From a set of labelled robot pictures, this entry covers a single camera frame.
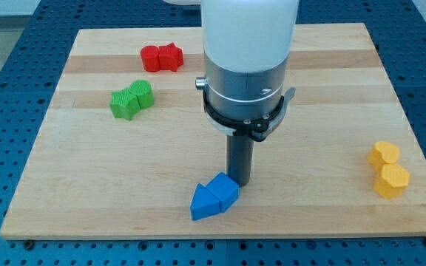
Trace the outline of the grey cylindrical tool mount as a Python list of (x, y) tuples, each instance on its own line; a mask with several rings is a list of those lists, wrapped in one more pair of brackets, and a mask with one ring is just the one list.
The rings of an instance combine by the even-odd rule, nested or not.
[(229, 137), (264, 141), (282, 123), (296, 91), (283, 91), (287, 61), (264, 71), (235, 72), (205, 57), (206, 74), (195, 85), (210, 123)]

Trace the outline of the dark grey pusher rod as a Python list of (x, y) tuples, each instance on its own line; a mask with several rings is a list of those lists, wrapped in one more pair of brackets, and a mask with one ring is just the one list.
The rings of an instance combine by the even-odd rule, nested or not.
[(240, 187), (249, 183), (254, 141), (247, 136), (228, 136), (226, 141), (227, 175)]

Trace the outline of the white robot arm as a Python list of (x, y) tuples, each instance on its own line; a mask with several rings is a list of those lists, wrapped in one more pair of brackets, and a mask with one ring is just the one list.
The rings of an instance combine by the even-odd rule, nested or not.
[(200, 0), (210, 123), (227, 136), (226, 171), (249, 183), (254, 143), (283, 121), (295, 90), (283, 90), (299, 3), (295, 0)]

